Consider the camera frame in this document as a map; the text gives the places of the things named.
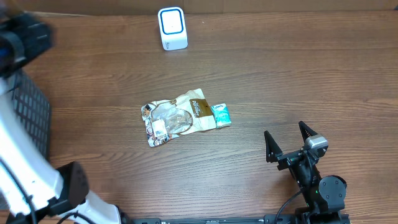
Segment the wooden table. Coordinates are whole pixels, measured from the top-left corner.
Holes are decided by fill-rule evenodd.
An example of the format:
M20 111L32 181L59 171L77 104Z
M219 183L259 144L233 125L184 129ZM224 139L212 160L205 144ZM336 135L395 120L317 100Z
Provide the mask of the wooden table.
M396 11L187 15L188 49L174 52L156 16L46 21L56 47L26 70L53 106L50 161L80 161L130 216L275 213L298 187L266 162L263 132L294 151L303 120L329 140L317 167L347 181L352 223L398 222ZM141 106L196 88L232 127L150 148Z

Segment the snack package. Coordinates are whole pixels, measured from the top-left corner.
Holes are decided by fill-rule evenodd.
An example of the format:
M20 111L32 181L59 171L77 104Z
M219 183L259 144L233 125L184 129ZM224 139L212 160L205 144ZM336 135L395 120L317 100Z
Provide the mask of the snack package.
M216 128L211 108L201 89L174 100L153 101L141 108L150 147L197 131Z
M231 126L231 118L229 117L228 107L226 107L225 103L211 106L211 111L214 114L217 128Z

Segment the white box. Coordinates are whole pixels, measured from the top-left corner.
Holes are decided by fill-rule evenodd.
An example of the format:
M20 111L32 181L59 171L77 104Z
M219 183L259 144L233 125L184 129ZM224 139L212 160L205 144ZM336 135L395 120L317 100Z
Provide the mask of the white box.
M188 47L187 29L184 12L179 7L161 9L159 20L160 36L165 50L178 50Z

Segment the white and brown package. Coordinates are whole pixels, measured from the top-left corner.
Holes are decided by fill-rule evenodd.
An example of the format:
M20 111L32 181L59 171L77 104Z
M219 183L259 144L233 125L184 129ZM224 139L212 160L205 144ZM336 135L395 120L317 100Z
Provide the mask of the white and brown package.
M182 135L216 128L201 89L190 90L174 100L150 102L141 108L141 112L151 147Z

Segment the small blue package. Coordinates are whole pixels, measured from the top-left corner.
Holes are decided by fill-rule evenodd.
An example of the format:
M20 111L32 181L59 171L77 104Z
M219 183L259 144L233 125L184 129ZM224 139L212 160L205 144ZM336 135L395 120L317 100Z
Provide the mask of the small blue package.
M216 128L231 126L231 118L229 117L228 108L225 103L211 106L214 119L216 119Z

